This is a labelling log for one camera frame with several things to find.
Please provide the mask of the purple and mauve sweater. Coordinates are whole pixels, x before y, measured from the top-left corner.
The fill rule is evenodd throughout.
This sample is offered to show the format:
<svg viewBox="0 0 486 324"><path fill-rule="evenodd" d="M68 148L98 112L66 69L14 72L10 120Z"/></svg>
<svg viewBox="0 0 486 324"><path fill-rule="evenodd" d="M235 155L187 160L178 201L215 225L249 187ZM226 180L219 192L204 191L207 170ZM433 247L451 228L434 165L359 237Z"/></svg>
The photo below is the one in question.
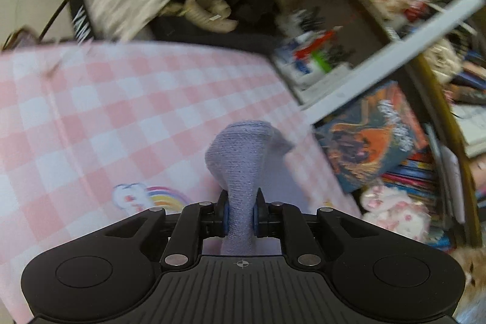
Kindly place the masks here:
<svg viewBox="0 0 486 324"><path fill-rule="evenodd" d="M265 121L242 121L227 126L205 154L209 172L228 192L229 230L222 240L226 256L279 255L274 237L256 238L253 209L262 191L266 201L281 201L308 211L308 200L284 163L293 149L281 131Z"/></svg>

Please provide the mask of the white pink plush bunny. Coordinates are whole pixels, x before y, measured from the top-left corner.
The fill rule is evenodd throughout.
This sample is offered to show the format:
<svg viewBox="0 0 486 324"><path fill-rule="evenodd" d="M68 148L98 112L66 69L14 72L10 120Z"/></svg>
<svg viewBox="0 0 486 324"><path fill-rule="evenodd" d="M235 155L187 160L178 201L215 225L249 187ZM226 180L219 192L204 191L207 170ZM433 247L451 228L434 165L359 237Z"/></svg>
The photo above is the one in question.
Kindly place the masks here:
<svg viewBox="0 0 486 324"><path fill-rule="evenodd" d="M375 185L360 195L362 218L382 229L424 242L431 217L427 207L397 187Z"/></svg>

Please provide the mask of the Harry Potter book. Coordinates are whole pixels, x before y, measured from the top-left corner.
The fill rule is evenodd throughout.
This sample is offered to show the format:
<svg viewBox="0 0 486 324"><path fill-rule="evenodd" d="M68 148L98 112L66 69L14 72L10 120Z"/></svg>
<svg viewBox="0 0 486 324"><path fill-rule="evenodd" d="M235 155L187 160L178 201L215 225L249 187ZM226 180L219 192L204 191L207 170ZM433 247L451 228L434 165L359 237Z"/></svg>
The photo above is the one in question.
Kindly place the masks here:
<svg viewBox="0 0 486 324"><path fill-rule="evenodd" d="M345 106L315 136L344 193L352 193L428 145L399 83L387 83Z"/></svg>

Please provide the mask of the pink checkered table mat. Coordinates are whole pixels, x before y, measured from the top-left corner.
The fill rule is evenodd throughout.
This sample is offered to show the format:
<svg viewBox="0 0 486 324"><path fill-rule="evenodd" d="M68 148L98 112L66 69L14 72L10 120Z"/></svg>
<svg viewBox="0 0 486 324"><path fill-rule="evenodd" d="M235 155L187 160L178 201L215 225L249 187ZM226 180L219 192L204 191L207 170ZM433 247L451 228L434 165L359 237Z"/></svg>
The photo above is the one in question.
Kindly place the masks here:
<svg viewBox="0 0 486 324"><path fill-rule="evenodd" d="M271 123L293 150L264 176L269 201L359 210L296 100L261 56L181 44L39 46L1 55L1 300L38 254L152 206L217 199L204 155L226 126Z"/></svg>

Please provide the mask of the stack of colourful books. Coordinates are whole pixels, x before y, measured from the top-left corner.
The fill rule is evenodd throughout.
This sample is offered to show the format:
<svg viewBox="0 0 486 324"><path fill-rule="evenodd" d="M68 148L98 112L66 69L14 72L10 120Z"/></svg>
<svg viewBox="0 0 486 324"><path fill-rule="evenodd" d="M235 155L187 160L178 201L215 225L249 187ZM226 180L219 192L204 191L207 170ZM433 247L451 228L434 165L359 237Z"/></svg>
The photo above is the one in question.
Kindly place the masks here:
<svg viewBox="0 0 486 324"><path fill-rule="evenodd" d="M392 170L383 173L381 180L387 187L397 187L413 200L424 204L431 216L431 226L444 228L442 189L429 147L412 154Z"/></svg>

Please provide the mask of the white jar green lid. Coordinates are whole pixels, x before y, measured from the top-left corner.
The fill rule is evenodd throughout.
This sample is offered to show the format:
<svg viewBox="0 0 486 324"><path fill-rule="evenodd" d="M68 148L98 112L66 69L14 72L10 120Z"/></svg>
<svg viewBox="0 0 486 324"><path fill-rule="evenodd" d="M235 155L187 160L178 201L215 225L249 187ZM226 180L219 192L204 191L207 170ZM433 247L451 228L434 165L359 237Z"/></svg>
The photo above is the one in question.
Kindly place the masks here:
<svg viewBox="0 0 486 324"><path fill-rule="evenodd" d="M274 50L273 61L275 66L286 77L291 86L299 90L307 90L323 80L326 75L340 65L344 64L348 67L347 61L354 55L355 50L345 49L338 42L338 29L339 27L334 29L337 31L337 35L333 40L327 42L322 48L311 53L305 59L296 59L293 52L309 39L313 39L326 30L309 31L293 39L287 39Z"/></svg>

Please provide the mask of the fluffy orange white cat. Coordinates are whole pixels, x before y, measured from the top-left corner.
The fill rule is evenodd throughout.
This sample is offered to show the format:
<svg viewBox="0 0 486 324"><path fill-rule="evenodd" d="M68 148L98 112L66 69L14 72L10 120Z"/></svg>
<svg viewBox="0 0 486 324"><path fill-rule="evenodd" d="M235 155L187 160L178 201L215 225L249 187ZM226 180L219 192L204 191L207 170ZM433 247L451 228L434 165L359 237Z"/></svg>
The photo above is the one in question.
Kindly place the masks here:
<svg viewBox="0 0 486 324"><path fill-rule="evenodd" d="M485 247L462 247L451 253L465 273L465 289L453 317L458 323L485 324Z"/></svg>

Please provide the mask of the white wristwatch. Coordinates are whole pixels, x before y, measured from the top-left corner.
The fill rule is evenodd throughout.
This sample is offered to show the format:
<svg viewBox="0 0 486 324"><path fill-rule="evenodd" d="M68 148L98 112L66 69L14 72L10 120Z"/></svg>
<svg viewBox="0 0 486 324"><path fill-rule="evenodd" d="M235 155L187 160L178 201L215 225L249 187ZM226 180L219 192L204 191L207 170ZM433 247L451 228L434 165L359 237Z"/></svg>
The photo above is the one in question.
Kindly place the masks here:
<svg viewBox="0 0 486 324"><path fill-rule="evenodd" d="M225 0L185 0L183 12L186 20L213 33L227 34L238 25L231 19L231 8Z"/></svg>

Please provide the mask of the cream quilted handbag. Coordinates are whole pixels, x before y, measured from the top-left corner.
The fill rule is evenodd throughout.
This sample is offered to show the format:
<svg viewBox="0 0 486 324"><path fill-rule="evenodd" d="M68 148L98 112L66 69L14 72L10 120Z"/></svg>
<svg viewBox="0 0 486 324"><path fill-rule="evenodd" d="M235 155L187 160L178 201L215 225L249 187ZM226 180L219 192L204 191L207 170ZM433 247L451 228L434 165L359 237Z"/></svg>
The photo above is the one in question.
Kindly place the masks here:
<svg viewBox="0 0 486 324"><path fill-rule="evenodd" d="M448 39L442 38L423 52L423 57L441 85L462 72L462 65Z"/></svg>

